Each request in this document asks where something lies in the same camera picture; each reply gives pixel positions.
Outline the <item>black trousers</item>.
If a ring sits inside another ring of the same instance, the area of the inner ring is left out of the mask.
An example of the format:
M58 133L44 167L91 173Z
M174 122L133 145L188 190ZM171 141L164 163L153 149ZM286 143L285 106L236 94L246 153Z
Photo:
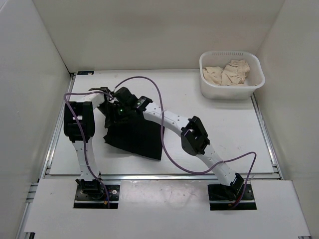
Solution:
M107 134L104 141L115 148L160 161L162 144L160 125L124 108L103 112Z

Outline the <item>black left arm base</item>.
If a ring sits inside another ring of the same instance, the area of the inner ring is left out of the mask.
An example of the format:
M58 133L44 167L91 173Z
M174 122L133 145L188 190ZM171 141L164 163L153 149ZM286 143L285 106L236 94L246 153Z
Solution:
M105 188L96 180L84 181L76 179L77 189L73 208L76 209L117 209L120 197L120 185L105 184Z

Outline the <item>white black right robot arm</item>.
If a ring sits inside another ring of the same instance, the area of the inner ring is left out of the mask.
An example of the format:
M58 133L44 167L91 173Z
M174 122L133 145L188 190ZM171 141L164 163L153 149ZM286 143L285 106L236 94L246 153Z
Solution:
M166 111L162 102L157 105L153 100L145 96L137 98L126 87L121 87L113 92L112 95L115 98L115 102L119 103L125 110L141 115L145 120L158 123L160 125L162 143L164 143L163 130L171 130L180 137L181 148L184 152L198 158L208 167L205 171L196 172L182 168L174 162L173 164L177 168L193 175L204 175L213 172L220 183L221 196L229 200L234 200L242 193L244 179L217 154L210 144L208 133L199 117L185 118Z

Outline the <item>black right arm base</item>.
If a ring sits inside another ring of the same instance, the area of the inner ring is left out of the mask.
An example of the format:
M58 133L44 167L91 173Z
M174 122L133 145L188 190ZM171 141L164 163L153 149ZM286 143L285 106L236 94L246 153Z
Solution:
M223 190L223 185L210 184L208 187L209 205L211 211L247 211L257 210L255 197L251 184L247 184L245 191L242 186L239 195L230 199Z

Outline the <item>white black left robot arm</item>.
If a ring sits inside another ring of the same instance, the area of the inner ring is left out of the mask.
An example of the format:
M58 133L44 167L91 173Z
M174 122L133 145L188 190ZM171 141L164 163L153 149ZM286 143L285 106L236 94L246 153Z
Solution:
M93 152L94 110L112 100L112 92L107 87L91 88L85 93L66 93L63 99L63 130L76 151L81 171L76 182L83 193L107 203L109 191L102 182Z

